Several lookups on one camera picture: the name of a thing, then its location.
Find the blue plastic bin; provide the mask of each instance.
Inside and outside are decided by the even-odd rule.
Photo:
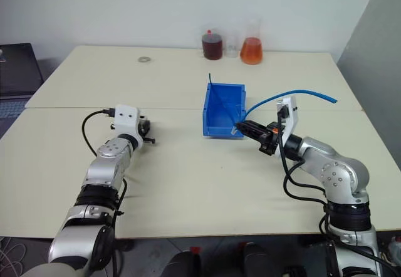
[[[231,134],[234,122],[245,113],[245,85],[208,83],[203,107],[203,135],[216,137],[243,137],[241,132]]]

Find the white wall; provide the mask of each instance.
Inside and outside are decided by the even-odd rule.
[[[264,49],[337,60],[368,0],[0,0],[0,42],[59,63],[78,44],[196,47],[201,26],[262,17]]]

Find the dark red liquid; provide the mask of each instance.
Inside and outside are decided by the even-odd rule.
[[[202,37],[203,54],[209,60],[218,60],[223,56],[223,41],[216,34],[205,34]]]
[[[255,37],[246,38],[239,56],[242,62],[250,65],[262,62],[263,50],[261,40]]]

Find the erlenmeyer flask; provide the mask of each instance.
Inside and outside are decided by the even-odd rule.
[[[249,65],[256,65],[262,62],[263,49],[260,40],[260,20],[252,20],[246,30],[246,37],[239,56],[241,60]]]

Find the glass beaker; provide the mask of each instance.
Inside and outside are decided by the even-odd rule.
[[[259,19],[254,19],[248,24],[244,44],[239,54],[241,60],[246,64],[256,65],[262,62],[263,49],[260,40],[260,28],[261,21]]]
[[[226,56],[235,58],[238,55],[238,36],[235,31],[228,31],[224,40],[224,49]]]
[[[209,60],[218,60],[223,56],[222,38],[211,30],[202,36],[202,47],[205,58]]]

